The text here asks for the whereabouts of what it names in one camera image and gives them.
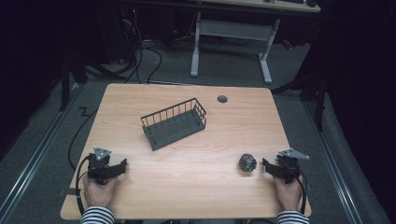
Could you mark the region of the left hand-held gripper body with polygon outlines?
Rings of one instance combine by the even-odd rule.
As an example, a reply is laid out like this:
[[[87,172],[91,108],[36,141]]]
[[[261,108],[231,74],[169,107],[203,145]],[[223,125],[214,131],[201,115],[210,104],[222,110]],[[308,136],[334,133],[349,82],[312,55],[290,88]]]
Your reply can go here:
[[[106,185],[110,178],[107,176],[107,168],[111,151],[100,147],[94,147],[90,154],[88,165],[88,177],[94,179],[99,185]]]

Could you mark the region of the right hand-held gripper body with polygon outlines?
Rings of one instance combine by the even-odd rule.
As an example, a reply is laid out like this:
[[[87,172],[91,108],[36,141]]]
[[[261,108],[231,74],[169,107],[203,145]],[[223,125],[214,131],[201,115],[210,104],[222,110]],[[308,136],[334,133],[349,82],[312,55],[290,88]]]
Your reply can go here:
[[[282,171],[281,178],[285,180],[286,184],[289,184],[294,178],[300,176],[299,160],[309,160],[309,156],[290,148],[280,151],[276,159]]]

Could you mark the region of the dark ball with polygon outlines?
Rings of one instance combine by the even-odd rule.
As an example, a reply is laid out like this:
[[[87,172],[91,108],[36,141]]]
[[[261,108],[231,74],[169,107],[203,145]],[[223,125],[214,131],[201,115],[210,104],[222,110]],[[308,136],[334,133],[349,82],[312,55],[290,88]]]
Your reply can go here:
[[[251,154],[243,154],[239,159],[239,167],[244,172],[252,172],[257,167],[257,161]]]

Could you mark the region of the dark wire basket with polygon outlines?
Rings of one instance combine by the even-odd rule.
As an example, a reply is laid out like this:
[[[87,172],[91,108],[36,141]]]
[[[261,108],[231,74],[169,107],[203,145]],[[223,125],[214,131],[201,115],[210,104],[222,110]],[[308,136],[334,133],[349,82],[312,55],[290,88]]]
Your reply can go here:
[[[153,151],[205,129],[206,111],[196,98],[166,107],[141,118]]]

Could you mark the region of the person's left hand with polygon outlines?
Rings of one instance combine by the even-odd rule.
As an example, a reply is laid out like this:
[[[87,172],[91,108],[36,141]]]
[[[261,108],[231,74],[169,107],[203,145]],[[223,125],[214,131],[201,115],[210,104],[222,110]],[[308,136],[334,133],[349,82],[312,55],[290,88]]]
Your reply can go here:
[[[113,193],[117,184],[117,178],[112,178],[106,185],[100,185],[94,179],[84,176],[84,196],[87,205],[108,207],[113,199]]]

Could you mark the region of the person's right hand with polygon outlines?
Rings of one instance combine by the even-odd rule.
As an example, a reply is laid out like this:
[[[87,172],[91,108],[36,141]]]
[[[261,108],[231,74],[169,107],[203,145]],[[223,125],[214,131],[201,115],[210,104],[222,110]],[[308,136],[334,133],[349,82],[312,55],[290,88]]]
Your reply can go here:
[[[299,211],[303,191],[300,182],[293,179],[287,184],[283,179],[274,177],[276,196],[283,211]]]

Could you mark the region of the black metal stand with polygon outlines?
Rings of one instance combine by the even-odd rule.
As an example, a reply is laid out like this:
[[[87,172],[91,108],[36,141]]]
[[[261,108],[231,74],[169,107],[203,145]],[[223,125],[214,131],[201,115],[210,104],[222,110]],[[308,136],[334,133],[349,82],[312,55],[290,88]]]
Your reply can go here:
[[[314,122],[322,132],[322,117],[325,109],[326,76],[321,73],[294,79],[281,87],[271,90],[272,94],[280,94],[287,90],[301,90],[300,99],[302,101],[316,101],[314,111]]]
[[[69,75],[72,75],[77,84],[86,84],[88,81],[88,75],[85,71],[85,66],[88,65],[93,69],[99,71],[103,75],[115,78],[122,79],[121,76],[116,75],[110,70],[104,68],[99,63],[92,62],[80,55],[74,53],[68,53],[63,60],[63,71],[61,75],[61,83],[62,83],[62,98],[61,98],[61,107],[60,110],[64,112],[66,107],[70,101],[70,78]]]

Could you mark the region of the white-framed desk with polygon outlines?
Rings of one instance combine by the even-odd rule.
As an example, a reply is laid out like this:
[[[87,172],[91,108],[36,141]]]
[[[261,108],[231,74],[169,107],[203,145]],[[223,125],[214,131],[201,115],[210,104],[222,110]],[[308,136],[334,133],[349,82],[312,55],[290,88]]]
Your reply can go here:
[[[194,48],[191,58],[191,76],[199,75],[200,40],[202,35],[263,41],[263,51],[258,54],[263,81],[272,83],[267,57],[276,37],[281,18],[286,16],[316,17],[321,8],[318,0],[119,0],[140,7],[192,10],[196,13]],[[270,24],[258,22],[222,21],[203,19],[202,13],[230,14],[231,16],[271,17]]]

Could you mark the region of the metal floor rail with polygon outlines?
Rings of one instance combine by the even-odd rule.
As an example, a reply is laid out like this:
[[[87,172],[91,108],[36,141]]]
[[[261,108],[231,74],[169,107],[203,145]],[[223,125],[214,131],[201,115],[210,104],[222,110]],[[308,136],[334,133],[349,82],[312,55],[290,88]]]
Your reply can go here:
[[[323,131],[321,131],[318,128],[318,125],[316,124],[314,107],[312,106],[311,103],[302,102],[302,105],[304,107],[305,113],[309,117],[311,125],[315,130],[329,175],[332,179],[333,185],[340,199],[340,202],[345,210],[349,223],[363,224],[361,215],[357,209],[356,204],[354,203],[349,187],[347,186],[345,179],[342,177],[340,169],[331,152],[329,143]]]
[[[44,157],[48,153],[53,136],[59,130],[59,127],[63,122],[64,117],[70,108],[70,105],[75,102],[83,88],[83,84],[74,84],[72,86],[72,89],[70,91],[71,98],[65,104],[65,106],[63,106],[62,110],[57,112],[53,121],[51,122],[48,129],[41,138],[39,144],[37,145],[35,152],[30,157],[28,163],[24,166],[13,188],[0,206],[0,224],[7,224],[15,207],[19,203],[22,195],[24,194],[33,177],[35,176],[35,173],[42,161],[44,160]]]

